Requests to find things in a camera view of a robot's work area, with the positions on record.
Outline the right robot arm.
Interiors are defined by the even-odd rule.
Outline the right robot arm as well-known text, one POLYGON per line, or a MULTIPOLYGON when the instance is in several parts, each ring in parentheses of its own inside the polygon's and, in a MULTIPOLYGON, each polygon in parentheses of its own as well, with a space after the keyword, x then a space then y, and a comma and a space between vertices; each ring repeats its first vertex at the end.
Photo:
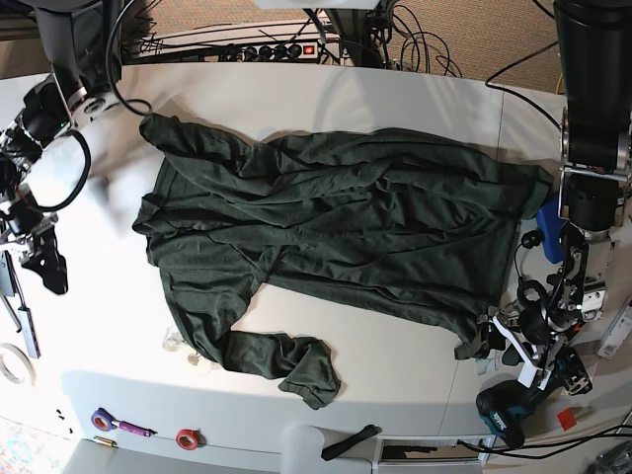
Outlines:
POLYGON ((112 94, 122 98, 120 28, 129 1, 30 1, 50 73, 24 98, 1 133, 1 247, 15 248, 24 269, 55 294, 68 290, 65 258, 58 252, 57 212, 83 190, 92 156, 75 116, 89 113, 112 94), (38 203, 25 179, 44 150, 59 137, 74 138, 84 156, 75 188, 62 202, 38 203))

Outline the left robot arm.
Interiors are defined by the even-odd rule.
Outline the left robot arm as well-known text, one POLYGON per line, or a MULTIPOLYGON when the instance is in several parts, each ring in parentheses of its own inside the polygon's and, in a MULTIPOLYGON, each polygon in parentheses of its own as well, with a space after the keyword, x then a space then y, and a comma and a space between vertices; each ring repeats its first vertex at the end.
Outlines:
POLYGON ((590 381, 563 349, 602 313, 610 230, 622 225, 631 190, 631 4, 556 1, 553 8, 567 100, 558 125, 562 268, 551 290, 522 282, 517 301, 492 322, 522 363, 521 385, 545 390, 559 380, 577 393, 590 381))

